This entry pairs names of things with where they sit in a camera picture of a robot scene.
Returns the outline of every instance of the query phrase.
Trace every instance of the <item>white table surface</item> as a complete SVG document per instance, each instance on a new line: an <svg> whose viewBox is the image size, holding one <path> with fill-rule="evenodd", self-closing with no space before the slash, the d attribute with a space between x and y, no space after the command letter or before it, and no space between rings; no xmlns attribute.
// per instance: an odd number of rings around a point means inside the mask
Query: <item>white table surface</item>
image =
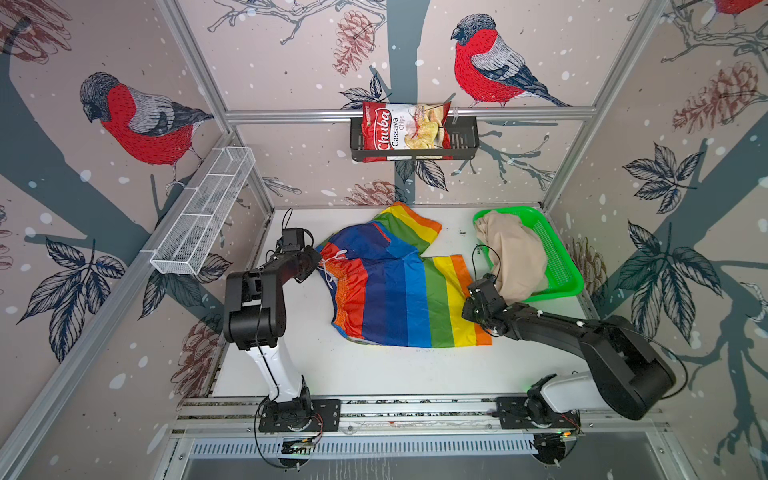
<svg viewBox="0 0 768 480"><path fill-rule="evenodd" d="M443 228L424 257L462 254L472 274L469 255L476 245L472 216L478 208L415 208ZM277 210L263 252L280 237L285 210ZM329 208L294 210L291 227L303 227L320 242L336 231L371 220L379 210ZM478 275L488 270L475 254ZM423 349L359 345L344 339L331 325L333 305L327 286L315 272L300 285L284 288L287 328L283 337L293 363L313 395L431 395L524 392L551 373L585 371L584 360L540 343L499 338L492 346ZM545 312L585 318L575 297L532 303ZM262 396L268 391L256 363L234 344L227 347L214 386L214 396Z"/></svg>

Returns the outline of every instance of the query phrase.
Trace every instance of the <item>drawstring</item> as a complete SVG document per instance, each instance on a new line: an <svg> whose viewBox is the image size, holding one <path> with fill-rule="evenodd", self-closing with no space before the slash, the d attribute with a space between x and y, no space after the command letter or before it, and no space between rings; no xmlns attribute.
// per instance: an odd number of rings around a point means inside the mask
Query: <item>drawstring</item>
<svg viewBox="0 0 768 480"><path fill-rule="evenodd" d="M333 288L333 286L331 285L331 282L333 282L335 277L333 275L331 275L330 272L328 271L328 269L326 268L326 263L331 261L331 260L346 260L346 258L341 257L345 253L346 253L346 250L339 250L338 252L336 252L336 255L334 255L333 257L331 257L331 258L329 258L327 260L326 259L322 259L320 261L320 268L323 269L323 279L328 284L328 288L329 289Z"/></svg>

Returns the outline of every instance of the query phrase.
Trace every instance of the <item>red chip bag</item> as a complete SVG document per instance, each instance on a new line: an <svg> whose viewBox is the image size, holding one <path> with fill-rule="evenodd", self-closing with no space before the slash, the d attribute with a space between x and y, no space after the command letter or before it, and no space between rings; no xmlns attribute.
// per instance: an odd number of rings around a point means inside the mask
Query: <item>red chip bag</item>
<svg viewBox="0 0 768 480"><path fill-rule="evenodd" d="M447 104L362 104L363 150L426 150L450 148L445 134ZM364 162L409 160L411 157L366 157ZM451 160L452 157L424 156L419 159Z"/></svg>

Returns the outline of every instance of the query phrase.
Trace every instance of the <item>white wire basket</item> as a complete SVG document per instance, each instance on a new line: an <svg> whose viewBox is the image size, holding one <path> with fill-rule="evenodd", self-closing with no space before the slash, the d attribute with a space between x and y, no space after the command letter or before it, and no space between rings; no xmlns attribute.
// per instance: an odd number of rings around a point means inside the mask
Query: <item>white wire basket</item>
<svg viewBox="0 0 768 480"><path fill-rule="evenodd" d="M247 147L225 147L150 263L160 273L197 275L256 163Z"/></svg>

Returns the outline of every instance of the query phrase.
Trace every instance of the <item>bird illustration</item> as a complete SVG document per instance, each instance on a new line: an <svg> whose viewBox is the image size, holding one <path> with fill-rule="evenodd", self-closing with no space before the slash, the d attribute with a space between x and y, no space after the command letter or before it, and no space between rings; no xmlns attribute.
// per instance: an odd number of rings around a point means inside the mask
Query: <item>bird illustration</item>
<svg viewBox="0 0 768 480"><path fill-rule="evenodd" d="M678 10L682 10L686 7L690 7L692 5L695 5L700 2L704 2L705 0L691 0L690 2L683 3L680 7L678 7ZM762 2L763 0L706 0L709 3L714 3L714 6L710 9L709 12L704 14L704 18L702 18L702 22L705 24L704 27L709 27L709 24L712 22L712 20L715 18L715 15L718 13L725 13L728 15L733 15L733 30L736 30L737 28L743 28L744 25L739 25L737 22L737 16L747 10L748 8L752 8L753 6L757 5L758 3Z"/></svg>
<svg viewBox="0 0 768 480"><path fill-rule="evenodd" d="M490 15L462 18L451 39L456 40L456 81L475 100L472 107L482 101L498 102L503 107L520 97L539 97L559 107L570 107L550 95L525 65L525 59L504 43Z"/></svg>
<svg viewBox="0 0 768 480"><path fill-rule="evenodd" d="M80 87L80 101L88 121L97 118L115 140L136 160L150 165L172 165L192 148L197 127L214 116L197 108L184 107L164 95L145 94L120 83L115 77L97 72Z"/></svg>

